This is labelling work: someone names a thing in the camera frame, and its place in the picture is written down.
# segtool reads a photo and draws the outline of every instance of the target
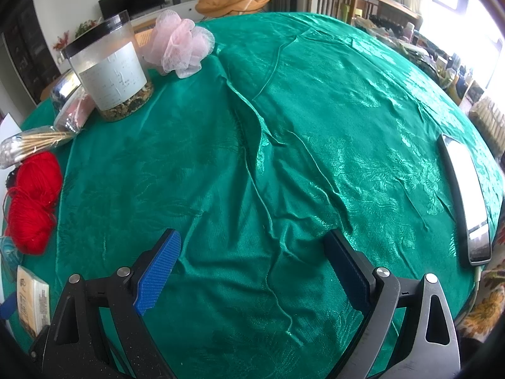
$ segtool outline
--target jar label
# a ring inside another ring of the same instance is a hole
[[[79,77],[86,92],[102,111],[125,102],[147,83],[131,41],[81,72]]]

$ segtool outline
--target phone screen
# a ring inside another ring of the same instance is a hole
[[[468,234],[470,262],[482,262],[491,258],[491,242],[487,211],[479,178],[468,148],[460,142],[442,135],[445,148],[453,165],[461,194]]]

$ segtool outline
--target smartphone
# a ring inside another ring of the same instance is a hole
[[[441,134],[440,151],[448,172],[456,211],[460,263],[480,266],[491,260],[491,238],[486,204],[467,146]]]

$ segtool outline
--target white cable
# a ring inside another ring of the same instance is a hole
[[[458,326],[463,321],[463,319],[466,318],[466,316],[471,312],[472,308],[474,307],[475,301],[477,300],[477,293],[479,291],[479,283],[480,283],[481,273],[482,273],[482,268],[480,266],[476,266],[475,273],[474,273],[475,286],[472,291],[472,297],[470,298],[470,301],[467,302],[468,306],[465,306],[464,310],[462,310],[460,312],[460,314],[454,320],[454,326]]]

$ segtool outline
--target metal screw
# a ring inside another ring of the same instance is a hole
[[[377,268],[376,272],[377,272],[377,275],[382,276],[383,278],[387,278],[391,274],[389,269],[384,268],[382,266],[380,268]]]
[[[127,266],[123,266],[118,269],[118,276],[124,278],[125,276],[128,276],[130,274],[130,268]]]
[[[427,273],[426,280],[430,283],[437,283],[438,282],[437,276],[433,273]]]
[[[81,275],[79,275],[78,273],[74,273],[73,275],[70,275],[70,278],[68,278],[68,281],[70,283],[77,283],[79,282],[81,279]]]

